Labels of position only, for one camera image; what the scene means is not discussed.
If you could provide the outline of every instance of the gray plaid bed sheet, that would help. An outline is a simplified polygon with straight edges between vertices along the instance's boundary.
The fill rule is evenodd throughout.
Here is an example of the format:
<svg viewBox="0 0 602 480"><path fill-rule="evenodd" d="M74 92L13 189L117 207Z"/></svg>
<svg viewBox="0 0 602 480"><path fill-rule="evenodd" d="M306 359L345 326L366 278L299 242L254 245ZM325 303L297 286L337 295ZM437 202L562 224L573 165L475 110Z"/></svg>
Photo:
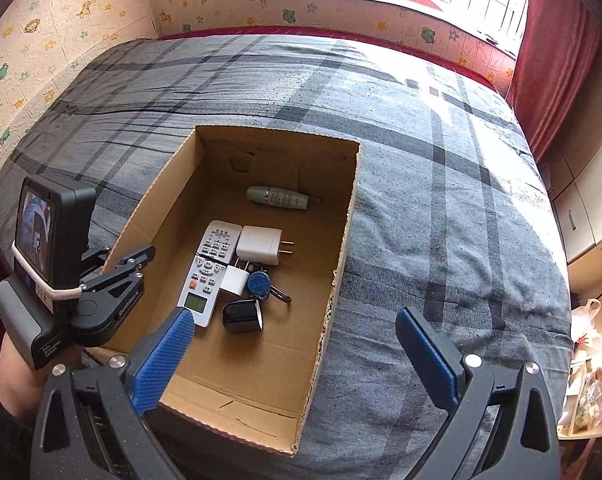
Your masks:
<svg viewBox="0 0 602 480"><path fill-rule="evenodd" d="M137 40L91 62L0 172L9 257L23 177L92 184L91 246L113 244L197 124L356 139L358 196L331 339L297 455L155 413L189 478L402 479L443 423L395 337L404 304L463 352L539 363L558 414L570 350L566 265L512 111L473 80L407 54L305 36ZM485 416L467 478L495 412Z"/></svg>

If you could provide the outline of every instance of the white remote control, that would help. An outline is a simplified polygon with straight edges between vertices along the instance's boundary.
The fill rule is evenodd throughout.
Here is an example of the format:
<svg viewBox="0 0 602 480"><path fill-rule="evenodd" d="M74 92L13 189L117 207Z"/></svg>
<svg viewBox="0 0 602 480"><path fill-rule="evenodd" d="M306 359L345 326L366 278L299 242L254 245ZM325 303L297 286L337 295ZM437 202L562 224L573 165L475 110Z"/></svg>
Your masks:
<svg viewBox="0 0 602 480"><path fill-rule="evenodd" d="M241 229L240 225L213 220L201 238L177 302L191 311L196 325L210 323L226 267L216 262L230 264Z"/></svg>

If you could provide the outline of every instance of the skin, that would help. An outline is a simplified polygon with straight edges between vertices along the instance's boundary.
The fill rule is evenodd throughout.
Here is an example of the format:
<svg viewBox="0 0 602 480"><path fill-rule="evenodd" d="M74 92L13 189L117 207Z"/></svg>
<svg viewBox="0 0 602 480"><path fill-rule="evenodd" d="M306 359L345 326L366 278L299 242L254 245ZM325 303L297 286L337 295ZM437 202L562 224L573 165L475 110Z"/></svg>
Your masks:
<svg viewBox="0 0 602 480"><path fill-rule="evenodd" d="M2 406L17 420L33 424L52 368L59 363L65 364L68 369L76 367L81 357L81 350L80 346L70 346L41 370L32 370L6 334L0 353Z"/></svg>

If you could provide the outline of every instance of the red curtain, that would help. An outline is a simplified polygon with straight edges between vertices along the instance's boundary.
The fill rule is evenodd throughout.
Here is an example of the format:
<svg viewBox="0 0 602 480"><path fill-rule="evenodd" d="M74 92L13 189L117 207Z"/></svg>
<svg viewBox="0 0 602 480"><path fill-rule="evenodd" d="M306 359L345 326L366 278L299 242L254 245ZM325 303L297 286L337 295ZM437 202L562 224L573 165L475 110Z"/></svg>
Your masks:
<svg viewBox="0 0 602 480"><path fill-rule="evenodd" d="M506 101L536 161L556 137L601 39L596 17L580 0L529 1Z"/></svg>

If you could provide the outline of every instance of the blue round object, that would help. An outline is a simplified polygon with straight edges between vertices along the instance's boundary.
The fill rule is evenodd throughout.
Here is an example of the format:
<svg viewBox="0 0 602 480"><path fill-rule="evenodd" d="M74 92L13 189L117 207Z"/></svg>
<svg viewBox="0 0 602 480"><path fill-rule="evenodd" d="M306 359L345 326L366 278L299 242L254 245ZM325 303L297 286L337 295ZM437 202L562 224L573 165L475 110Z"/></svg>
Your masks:
<svg viewBox="0 0 602 480"><path fill-rule="evenodd" d="M265 301L270 296L270 276L262 270L257 270L248 276L246 286L250 294L259 300Z"/></svg>

